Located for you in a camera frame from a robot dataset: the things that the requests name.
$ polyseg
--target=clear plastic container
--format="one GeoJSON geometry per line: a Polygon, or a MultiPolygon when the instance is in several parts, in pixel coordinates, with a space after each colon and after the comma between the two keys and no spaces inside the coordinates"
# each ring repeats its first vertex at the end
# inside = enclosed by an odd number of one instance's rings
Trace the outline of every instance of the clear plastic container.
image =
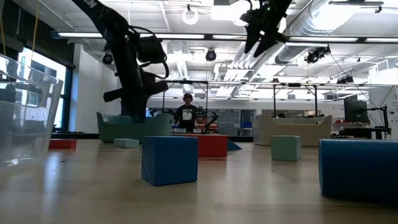
{"type": "Polygon", "coordinates": [[[0,55],[0,172],[43,162],[62,85],[0,55]]]}

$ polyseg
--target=beige sofa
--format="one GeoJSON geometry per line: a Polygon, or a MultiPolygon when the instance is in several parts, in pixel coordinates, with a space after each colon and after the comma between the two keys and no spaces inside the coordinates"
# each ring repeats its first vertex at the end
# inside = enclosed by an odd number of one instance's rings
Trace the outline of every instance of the beige sofa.
{"type": "Polygon", "coordinates": [[[319,139],[329,139],[332,117],[273,118],[257,115],[253,121],[253,140],[261,146],[271,145],[271,136],[301,136],[302,146],[318,146],[319,139]]]}

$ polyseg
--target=red foam block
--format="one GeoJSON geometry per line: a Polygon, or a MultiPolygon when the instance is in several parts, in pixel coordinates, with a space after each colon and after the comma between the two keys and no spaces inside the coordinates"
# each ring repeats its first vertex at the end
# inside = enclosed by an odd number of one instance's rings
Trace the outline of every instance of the red foam block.
{"type": "Polygon", "coordinates": [[[226,157],[228,138],[224,135],[187,134],[184,136],[198,138],[199,157],[226,157]]]}
{"type": "Polygon", "coordinates": [[[49,149],[76,149],[76,139],[51,139],[49,149]]]}

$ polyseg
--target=computer screen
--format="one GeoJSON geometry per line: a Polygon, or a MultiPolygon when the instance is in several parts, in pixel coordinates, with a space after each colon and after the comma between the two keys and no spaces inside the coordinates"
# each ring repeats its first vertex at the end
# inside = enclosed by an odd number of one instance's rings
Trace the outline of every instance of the computer screen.
{"type": "Polygon", "coordinates": [[[367,123],[368,106],[366,102],[344,99],[345,121],[367,123]]]}

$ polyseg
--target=black robotic arm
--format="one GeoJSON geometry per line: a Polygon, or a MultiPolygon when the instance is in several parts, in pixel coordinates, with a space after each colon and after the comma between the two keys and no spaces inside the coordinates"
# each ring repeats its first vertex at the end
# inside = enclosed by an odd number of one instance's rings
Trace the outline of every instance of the black robotic arm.
{"type": "Polygon", "coordinates": [[[106,48],[110,49],[114,57],[117,70],[115,75],[119,77],[122,88],[105,93],[104,100],[109,102],[121,98],[122,115],[143,122],[149,97],[167,90],[168,85],[164,81],[156,82],[156,75],[143,71],[143,66],[140,67],[137,63],[137,57],[144,66],[163,63],[166,69],[163,78],[167,78],[169,69],[160,40],[155,35],[140,38],[136,29],[143,28],[130,26],[123,16],[98,0],[72,1],[93,21],[106,40],[106,48]]]}

